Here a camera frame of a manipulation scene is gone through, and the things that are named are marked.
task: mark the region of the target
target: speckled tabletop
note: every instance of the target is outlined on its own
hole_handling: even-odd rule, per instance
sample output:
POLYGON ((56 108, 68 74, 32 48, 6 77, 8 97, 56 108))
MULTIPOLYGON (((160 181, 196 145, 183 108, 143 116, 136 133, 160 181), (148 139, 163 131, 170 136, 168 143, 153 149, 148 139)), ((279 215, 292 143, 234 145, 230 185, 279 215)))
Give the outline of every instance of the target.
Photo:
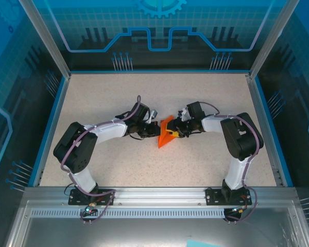
MULTIPOLYGON (((222 114, 247 112, 260 129, 245 75, 242 74, 120 74, 72 75, 59 117, 41 186, 66 186, 53 149, 68 126, 97 124, 131 110, 136 96, 158 111, 157 120, 194 101, 216 105, 222 114)), ((203 106, 207 114, 212 109, 203 106)), ((220 186, 231 156, 224 136, 202 133, 175 139, 158 149, 158 139, 130 137, 111 139, 95 147, 89 168, 99 186, 220 186)), ((275 186, 266 148, 262 148, 248 171, 250 186, 275 186)))

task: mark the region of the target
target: enclosure wall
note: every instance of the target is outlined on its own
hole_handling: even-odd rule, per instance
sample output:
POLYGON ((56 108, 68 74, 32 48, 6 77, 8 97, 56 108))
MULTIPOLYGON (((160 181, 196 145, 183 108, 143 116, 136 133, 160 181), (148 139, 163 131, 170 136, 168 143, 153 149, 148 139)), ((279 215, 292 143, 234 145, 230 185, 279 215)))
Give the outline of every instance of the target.
POLYGON ((291 180, 300 198, 309 198, 309 0, 300 0, 257 82, 291 180))
POLYGON ((0 1, 0 246, 27 185, 61 80, 19 2, 0 1))
POLYGON ((71 70, 250 69, 285 0, 35 0, 71 70))

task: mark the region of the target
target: circuit pattern graphic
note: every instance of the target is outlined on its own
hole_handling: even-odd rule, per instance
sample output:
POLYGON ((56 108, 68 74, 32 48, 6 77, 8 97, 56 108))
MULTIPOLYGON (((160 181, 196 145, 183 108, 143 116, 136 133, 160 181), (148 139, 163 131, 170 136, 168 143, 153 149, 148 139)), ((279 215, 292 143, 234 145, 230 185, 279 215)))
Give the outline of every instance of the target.
POLYGON ((186 0, 135 0, 134 3, 144 14, 161 18, 163 15, 169 17, 170 14, 175 14, 176 10, 181 10, 186 0))
POLYGON ((20 18, 18 0, 0 0, 0 15, 10 25, 15 26, 20 18))

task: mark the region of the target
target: robotic arm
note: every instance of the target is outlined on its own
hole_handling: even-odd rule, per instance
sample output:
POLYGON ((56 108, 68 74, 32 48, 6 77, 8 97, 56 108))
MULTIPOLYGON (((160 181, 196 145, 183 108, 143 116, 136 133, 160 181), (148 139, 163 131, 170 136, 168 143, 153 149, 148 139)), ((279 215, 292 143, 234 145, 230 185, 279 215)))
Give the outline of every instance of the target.
MULTIPOLYGON (((82 192, 85 191, 91 194, 98 193, 97 184, 87 167, 95 145, 116 137, 132 136, 134 133, 137 133, 140 138, 160 135, 158 122, 152 121, 157 116, 156 110, 151 111, 149 107, 142 103, 140 103, 138 108, 137 106, 138 103, 134 105, 130 112, 120 114, 111 120, 111 122, 93 128, 80 140, 68 155, 63 167, 68 171, 71 180, 75 182, 76 186, 82 192)), ((54 156, 59 162, 62 162, 76 139, 92 127, 94 126, 83 126, 78 122, 74 122, 68 127, 54 149, 54 156)))
POLYGON ((208 203, 218 202, 219 197, 223 197, 225 203, 233 203, 239 200, 240 196, 249 195, 249 191, 244 187, 243 182, 251 162, 250 157, 257 154, 257 140, 259 149, 263 147, 264 143, 247 113, 241 113, 237 116, 206 116, 200 102, 197 101, 188 104, 186 108, 179 111, 178 118, 168 122, 166 131, 179 138, 189 137, 191 134, 201 132, 223 133, 232 156, 230 168, 222 182, 221 193, 212 193, 209 196, 208 203))

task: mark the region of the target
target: orange triangular block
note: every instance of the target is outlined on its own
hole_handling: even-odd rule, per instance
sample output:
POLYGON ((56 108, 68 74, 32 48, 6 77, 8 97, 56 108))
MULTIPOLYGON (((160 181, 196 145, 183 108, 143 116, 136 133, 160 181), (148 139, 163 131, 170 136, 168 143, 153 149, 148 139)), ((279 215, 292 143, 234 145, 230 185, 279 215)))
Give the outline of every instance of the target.
POLYGON ((169 121, 173 120, 174 116, 169 116, 165 120, 160 122, 160 136, 158 139, 158 148, 163 147, 171 140, 175 139, 175 136, 171 135, 169 132, 166 131, 166 127, 169 121))

